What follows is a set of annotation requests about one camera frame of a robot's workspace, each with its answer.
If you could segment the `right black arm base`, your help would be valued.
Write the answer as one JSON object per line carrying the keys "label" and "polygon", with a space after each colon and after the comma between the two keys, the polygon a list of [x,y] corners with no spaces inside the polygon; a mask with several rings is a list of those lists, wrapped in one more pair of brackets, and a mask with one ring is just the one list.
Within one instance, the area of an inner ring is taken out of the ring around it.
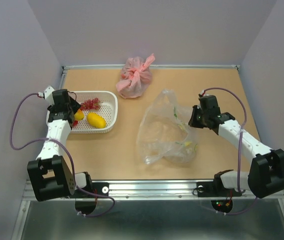
{"label": "right black arm base", "polygon": [[199,198],[212,198],[212,208],[218,213],[230,214],[233,209],[233,197],[241,197],[242,193],[233,188],[225,188],[221,183],[212,181],[198,181],[192,190]]}

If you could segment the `orange fruit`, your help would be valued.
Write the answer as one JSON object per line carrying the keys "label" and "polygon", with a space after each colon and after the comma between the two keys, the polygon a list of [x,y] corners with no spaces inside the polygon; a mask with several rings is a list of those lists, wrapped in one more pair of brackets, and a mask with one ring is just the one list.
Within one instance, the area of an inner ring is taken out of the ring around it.
{"label": "orange fruit", "polygon": [[75,114],[74,114],[74,119],[76,121],[82,121],[85,117],[85,114],[83,113],[83,111],[81,109],[79,109]]}

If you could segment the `red grape bunch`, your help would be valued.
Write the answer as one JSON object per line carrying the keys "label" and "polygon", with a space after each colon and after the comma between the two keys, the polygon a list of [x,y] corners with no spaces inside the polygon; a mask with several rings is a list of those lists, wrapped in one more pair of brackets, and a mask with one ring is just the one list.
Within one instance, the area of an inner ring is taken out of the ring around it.
{"label": "red grape bunch", "polygon": [[80,104],[80,110],[81,111],[84,111],[84,110],[97,111],[101,107],[100,103],[101,101],[97,97],[93,99],[85,100],[83,103]]}

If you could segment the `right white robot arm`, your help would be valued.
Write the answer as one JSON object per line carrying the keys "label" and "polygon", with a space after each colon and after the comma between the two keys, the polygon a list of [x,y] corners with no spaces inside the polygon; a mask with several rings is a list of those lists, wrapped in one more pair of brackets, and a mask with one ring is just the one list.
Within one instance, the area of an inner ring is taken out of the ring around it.
{"label": "right white robot arm", "polygon": [[208,128],[224,138],[250,163],[248,172],[225,170],[214,175],[212,181],[200,183],[200,197],[223,197],[230,190],[236,196],[250,191],[262,199],[284,190],[284,150],[272,149],[244,130],[228,112],[222,113],[214,95],[200,95],[199,104],[192,108],[189,126]]}

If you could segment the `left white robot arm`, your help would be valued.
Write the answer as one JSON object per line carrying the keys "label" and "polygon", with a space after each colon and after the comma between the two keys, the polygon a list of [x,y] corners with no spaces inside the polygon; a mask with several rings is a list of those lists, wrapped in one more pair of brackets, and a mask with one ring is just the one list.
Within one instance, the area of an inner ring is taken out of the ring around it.
{"label": "left white robot arm", "polygon": [[82,197],[93,193],[93,183],[87,172],[73,173],[64,159],[65,145],[75,122],[80,104],[69,96],[66,89],[44,90],[47,109],[47,135],[36,160],[27,164],[28,176],[35,198],[39,202],[74,195]]}

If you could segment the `clear plastic fruit bag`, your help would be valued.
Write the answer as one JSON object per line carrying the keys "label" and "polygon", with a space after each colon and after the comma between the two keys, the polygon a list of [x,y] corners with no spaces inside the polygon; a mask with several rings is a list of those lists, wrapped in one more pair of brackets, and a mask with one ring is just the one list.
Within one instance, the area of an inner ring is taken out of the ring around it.
{"label": "clear plastic fruit bag", "polygon": [[173,90],[164,89],[146,109],[141,120],[136,146],[145,164],[161,159],[186,164],[196,157],[197,130],[188,125],[191,106],[182,106]]}

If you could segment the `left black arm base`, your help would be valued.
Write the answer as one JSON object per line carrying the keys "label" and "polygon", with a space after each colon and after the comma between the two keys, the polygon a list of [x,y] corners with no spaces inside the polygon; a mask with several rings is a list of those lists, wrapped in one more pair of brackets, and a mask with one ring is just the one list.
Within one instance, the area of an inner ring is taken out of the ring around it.
{"label": "left black arm base", "polygon": [[[115,206],[115,199],[109,196],[109,191],[103,192],[103,189],[109,188],[107,182],[87,183],[83,187],[76,187],[73,195],[60,197],[61,200],[75,200],[74,208],[78,216],[84,218],[101,217],[109,213]],[[108,200],[109,206],[99,205],[99,200]]]}

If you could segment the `yellow fruit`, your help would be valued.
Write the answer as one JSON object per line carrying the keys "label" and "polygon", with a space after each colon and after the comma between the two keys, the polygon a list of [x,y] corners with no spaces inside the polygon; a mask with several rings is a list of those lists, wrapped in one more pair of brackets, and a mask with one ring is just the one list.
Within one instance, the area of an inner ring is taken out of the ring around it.
{"label": "yellow fruit", "polygon": [[97,129],[104,129],[107,125],[106,120],[97,113],[90,112],[86,116],[87,123]]}

